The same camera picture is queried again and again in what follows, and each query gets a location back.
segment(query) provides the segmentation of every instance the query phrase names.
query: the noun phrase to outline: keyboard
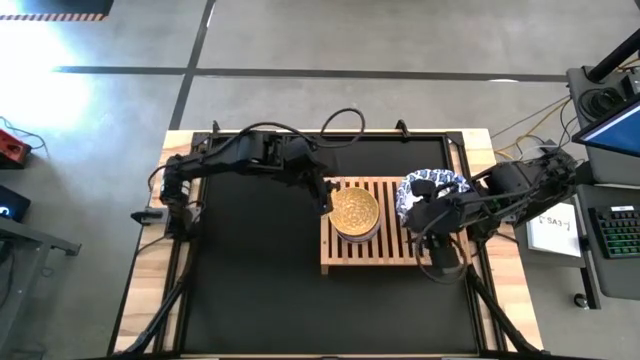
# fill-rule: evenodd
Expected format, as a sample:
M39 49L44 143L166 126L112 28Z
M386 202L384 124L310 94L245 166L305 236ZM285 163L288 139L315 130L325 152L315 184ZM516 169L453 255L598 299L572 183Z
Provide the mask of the keyboard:
M605 258L640 258L640 205L590 208L589 216Z

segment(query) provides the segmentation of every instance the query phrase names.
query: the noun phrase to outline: wooden crate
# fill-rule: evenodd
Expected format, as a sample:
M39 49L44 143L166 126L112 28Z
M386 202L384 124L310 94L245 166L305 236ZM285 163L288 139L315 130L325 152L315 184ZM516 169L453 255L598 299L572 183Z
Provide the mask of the wooden crate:
M372 193L380 205L380 230L371 241L354 244L342 240L331 225L329 216L323 216L320 220L320 265L323 275L329 273L331 266L416 265L413 246L408 244L411 234L402 228L395 211L395 194L401 177L336 177L327 180L340 182L341 188L359 187ZM452 236L458 239L470 261L466 233ZM431 263L424 254L420 255L424 264Z

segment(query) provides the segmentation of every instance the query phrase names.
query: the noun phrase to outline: patterned bowl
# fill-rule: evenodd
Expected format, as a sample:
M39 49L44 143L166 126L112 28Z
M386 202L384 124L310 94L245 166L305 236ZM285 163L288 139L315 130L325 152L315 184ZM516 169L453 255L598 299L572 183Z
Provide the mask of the patterned bowl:
M412 172L405 176L400 186L398 186L398 191L396 192L396 212L398 213L398 216L400 216L400 223L403 226L407 221L407 213L413 207L413 204L422 200L421 196L415 196L411 192L411 183L416 180L431 180L436 184L436 186L455 182L458 184L458 192L465 192L470 189L467 179L451 170L424 169ZM449 188L440 191L438 197L447 195L451 190L452 189Z

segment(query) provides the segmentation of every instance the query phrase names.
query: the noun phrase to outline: wooden table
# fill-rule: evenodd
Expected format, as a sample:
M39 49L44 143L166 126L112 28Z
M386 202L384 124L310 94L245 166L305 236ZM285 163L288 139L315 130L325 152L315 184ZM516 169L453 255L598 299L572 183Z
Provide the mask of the wooden table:
M368 130L367 132L390 132L396 130ZM491 138L487 129L420 129L411 130L412 133L420 132L462 132L465 142L465 149L469 170L472 175L495 164ZM162 155L159 164L164 164L166 160L177 153L188 154L191 148L191 140L194 132L177 130L168 131L162 148ZM233 133L235 131L221 131L221 133ZM454 167L459 168L460 164L455 163ZM150 206L162 207L158 196L162 171L155 178ZM192 200L195 200L199 181L193 184ZM510 226L503 226L500 231L513 236L513 229ZM164 233L164 225L148 225L141 234L140 246L159 238ZM184 264L189 244L181 245L180 264ZM116 322L118 328L117 338L114 344L114 351L126 349L133 343L138 334L147 326L153 315L158 310L162 301L165 287L167 268L171 254L172 240L162 240L157 244L145 249L137 256L134 263L131 281L126 289L126 300L122 316ZM517 244L514 244L501 237L495 237L487 244L487 253L491 265L491 273L498 298L498 302L507 316L511 319L516 328L534 346L542 349L542 341L538 330L536 316L531 303L524 269L520 261ZM477 257L474 264L479 267ZM179 307L179 301L172 309L169 316L169 326L166 334L164 349L171 350L172 339L175 334L175 318ZM483 325L487 336L489 348L496 348L493 336L493 322L490 314L482 300L480 300ZM508 347L515 350L511 343Z

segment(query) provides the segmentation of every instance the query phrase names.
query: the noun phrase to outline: gray floor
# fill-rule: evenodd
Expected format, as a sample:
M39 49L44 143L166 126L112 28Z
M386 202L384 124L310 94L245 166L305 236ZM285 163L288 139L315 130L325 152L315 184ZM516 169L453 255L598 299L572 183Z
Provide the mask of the gray floor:
M129 213L147 201L146 176L183 79L49 70L186 67L205 3L116 0L102 23L0 23L0 115L42 134L49 147L28 169L0 172L0 183L33 199L28 224L83 243L78 258L51 259L55 274L29 303L20 349L44 346L47 359L106 352L140 231ZM561 75L597 62L638 20L632 0L218 0L198 66ZM495 133L567 94L565 84L543 82L205 76L190 90L181 129L209 128L214 119L228 129L265 119L313 128L357 106L370 128L402 118L415 128ZM341 121L336 127L356 126ZM557 141L558 117L536 134ZM585 156L581 146L567 149ZM571 303L581 290L577 270L525 271L548 350L637 358L640 303L605 299L602 311L584 312Z

